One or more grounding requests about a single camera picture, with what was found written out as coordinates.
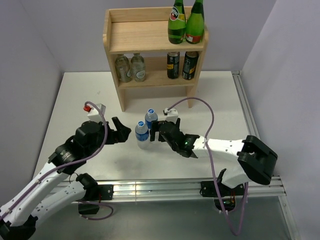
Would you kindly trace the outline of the green glass bottle front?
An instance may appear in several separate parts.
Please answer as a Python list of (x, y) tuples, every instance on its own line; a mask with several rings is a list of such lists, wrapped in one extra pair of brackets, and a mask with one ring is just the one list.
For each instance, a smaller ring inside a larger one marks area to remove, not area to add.
[(171, 9), (167, 34), (168, 40), (172, 44), (180, 44), (183, 42), (186, 32), (186, 15), (183, 0), (175, 0)]

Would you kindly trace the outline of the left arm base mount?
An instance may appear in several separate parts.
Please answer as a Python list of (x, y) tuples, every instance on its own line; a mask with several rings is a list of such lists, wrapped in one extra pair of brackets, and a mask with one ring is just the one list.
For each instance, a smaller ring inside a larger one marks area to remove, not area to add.
[[(114, 186), (112, 184), (98, 184), (93, 188), (87, 189), (84, 197), (80, 200), (83, 202), (110, 201), (113, 199)], [(89, 203), (78, 203), (78, 213), (81, 215), (96, 215), (100, 210), (100, 206)]]

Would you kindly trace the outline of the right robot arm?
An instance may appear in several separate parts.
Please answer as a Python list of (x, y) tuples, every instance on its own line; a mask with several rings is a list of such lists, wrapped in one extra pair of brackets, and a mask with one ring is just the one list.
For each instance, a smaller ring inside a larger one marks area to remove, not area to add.
[(269, 185), (274, 174), (278, 155), (254, 135), (244, 140), (207, 139), (196, 134), (180, 131), (180, 121), (153, 121), (150, 140), (166, 142), (170, 148), (185, 158), (215, 157), (231, 162), (224, 166), (217, 177), (216, 189), (221, 196), (246, 182)]

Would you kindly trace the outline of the water bottle blue label front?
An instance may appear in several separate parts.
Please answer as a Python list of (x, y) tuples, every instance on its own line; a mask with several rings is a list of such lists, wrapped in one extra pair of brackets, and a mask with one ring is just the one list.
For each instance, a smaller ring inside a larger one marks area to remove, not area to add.
[(149, 147), (149, 129), (144, 121), (139, 121), (135, 126), (135, 136), (140, 149), (147, 149)]

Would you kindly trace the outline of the dark beverage can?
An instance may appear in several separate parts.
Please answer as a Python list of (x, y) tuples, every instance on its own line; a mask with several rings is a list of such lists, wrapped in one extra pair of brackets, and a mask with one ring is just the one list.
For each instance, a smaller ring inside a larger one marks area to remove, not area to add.
[(187, 51), (184, 55), (182, 77), (191, 80), (195, 76), (199, 54), (197, 51)]
[(167, 53), (167, 77), (169, 79), (176, 79), (179, 76), (180, 67), (180, 52)]

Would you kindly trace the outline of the green glass bottle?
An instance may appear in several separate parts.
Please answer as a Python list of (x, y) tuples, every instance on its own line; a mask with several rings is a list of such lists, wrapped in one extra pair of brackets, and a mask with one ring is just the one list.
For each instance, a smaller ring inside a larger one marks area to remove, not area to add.
[(167, 34), (168, 40), (172, 44), (180, 44), (183, 42), (186, 32), (186, 15), (183, 0), (175, 0), (171, 9)]
[(190, 44), (198, 44), (203, 37), (205, 15), (203, 0), (196, 0), (186, 23), (185, 39)]

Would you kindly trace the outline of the water bottle blue label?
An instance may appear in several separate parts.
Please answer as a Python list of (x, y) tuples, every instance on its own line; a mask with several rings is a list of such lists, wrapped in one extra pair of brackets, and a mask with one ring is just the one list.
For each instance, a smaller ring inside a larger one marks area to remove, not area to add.
[(148, 109), (144, 120), (149, 130), (152, 128), (152, 121), (158, 121), (158, 115), (153, 108)]
[(135, 136), (140, 149), (147, 149), (149, 147), (149, 129), (144, 121), (139, 121), (135, 126)]

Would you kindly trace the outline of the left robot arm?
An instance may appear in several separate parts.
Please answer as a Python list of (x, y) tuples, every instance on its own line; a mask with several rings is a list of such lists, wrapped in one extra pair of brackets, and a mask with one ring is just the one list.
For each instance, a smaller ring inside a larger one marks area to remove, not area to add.
[(32, 181), (0, 208), (0, 236), (4, 240), (28, 240), (37, 226), (56, 211), (74, 201), (95, 200), (99, 186), (88, 173), (79, 174), (66, 188), (49, 196), (51, 190), (79, 167), (80, 160), (92, 156), (104, 145), (124, 143), (131, 129), (113, 117), (115, 129), (103, 122), (86, 121), (58, 146)]

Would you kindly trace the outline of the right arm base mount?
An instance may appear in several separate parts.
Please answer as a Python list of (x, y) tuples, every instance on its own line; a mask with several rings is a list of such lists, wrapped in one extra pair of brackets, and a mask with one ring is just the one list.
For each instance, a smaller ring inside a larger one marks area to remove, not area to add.
[[(237, 207), (237, 196), (242, 196), (245, 193), (245, 187), (243, 184), (238, 185), (235, 188), (229, 188), (218, 183), (222, 203), (227, 212), (233, 211)], [(219, 202), (218, 194), (214, 185), (214, 181), (201, 181), (199, 194), (204, 198), (214, 198), (215, 207), (222, 211), (222, 205)]]

